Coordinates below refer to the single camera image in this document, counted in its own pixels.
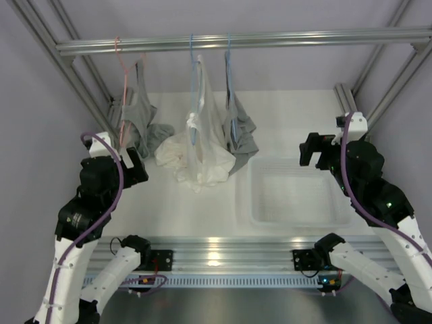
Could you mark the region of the white tank top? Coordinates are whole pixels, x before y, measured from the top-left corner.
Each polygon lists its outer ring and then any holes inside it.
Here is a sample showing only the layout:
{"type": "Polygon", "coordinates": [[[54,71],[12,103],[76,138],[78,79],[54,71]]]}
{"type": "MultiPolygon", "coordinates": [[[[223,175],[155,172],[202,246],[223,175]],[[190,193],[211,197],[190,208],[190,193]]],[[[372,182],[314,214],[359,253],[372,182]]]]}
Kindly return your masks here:
{"type": "Polygon", "coordinates": [[[202,94],[196,144],[192,146],[190,141],[189,110],[185,130],[167,138],[155,151],[156,165],[172,169],[177,182],[195,193],[226,182],[236,160],[225,142],[225,115],[217,107],[203,56],[197,57],[202,68],[202,94]]]}

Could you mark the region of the pink wire hanger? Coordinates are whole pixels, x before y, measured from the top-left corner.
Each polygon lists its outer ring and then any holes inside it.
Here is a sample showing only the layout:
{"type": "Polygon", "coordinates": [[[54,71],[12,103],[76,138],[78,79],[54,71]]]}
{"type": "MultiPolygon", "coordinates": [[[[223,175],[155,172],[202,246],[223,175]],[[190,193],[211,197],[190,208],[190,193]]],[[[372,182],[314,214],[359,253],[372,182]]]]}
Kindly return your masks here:
{"type": "Polygon", "coordinates": [[[127,67],[119,53],[119,37],[115,38],[115,54],[124,72],[124,89],[121,99],[121,124],[120,124],[120,146],[135,147],[143,149],[146,138],[146,129],[151,117],[151,104],[146,93],[144,81],[144,68],[146,64],[146,54],[140,55],[133,65],[127,67]],[[135,73],[136,84],[138,87],[137,99],[128,104],[127,93],[129,75],[135,73]]]}

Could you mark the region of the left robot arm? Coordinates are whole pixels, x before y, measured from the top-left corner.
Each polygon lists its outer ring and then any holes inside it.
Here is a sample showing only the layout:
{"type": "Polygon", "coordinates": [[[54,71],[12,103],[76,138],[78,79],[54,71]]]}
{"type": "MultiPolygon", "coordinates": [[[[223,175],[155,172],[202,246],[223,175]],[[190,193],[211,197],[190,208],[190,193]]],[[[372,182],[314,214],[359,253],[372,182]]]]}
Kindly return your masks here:
{"type": "Polygon", "coordinates": [[[126,277],[151,265],[150,242],[129,235],[92,283],[83,285],[90,257],[122,191],[149,178],[135,148],[113,154],[110,148],[81,162],[76,195],[58,214],[55,256],[43,302],[29,323],[98,323],[126,277]]]}

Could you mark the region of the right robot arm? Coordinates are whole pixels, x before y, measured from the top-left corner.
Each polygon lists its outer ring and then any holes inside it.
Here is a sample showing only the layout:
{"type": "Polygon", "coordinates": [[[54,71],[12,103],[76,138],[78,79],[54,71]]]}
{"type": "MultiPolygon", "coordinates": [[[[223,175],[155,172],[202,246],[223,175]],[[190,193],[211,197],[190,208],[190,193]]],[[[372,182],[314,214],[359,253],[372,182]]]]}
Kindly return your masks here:
{"type": "Polygon", "coordinates": [[[329,171],[351,205],[380,237],[400,270],[394,273],[355,250],[341,236],[330,233],[312,249],[295,254],[304,271],[337,269],[371,289],[390,308],[399,323],[431,322],[431,251],[423,240],[414,209],[401,189],[383,178],[384,157],[369,142],[345,136],[310,133],[300,144],[300,165],[313,153],[316,168],[329,171]]]}

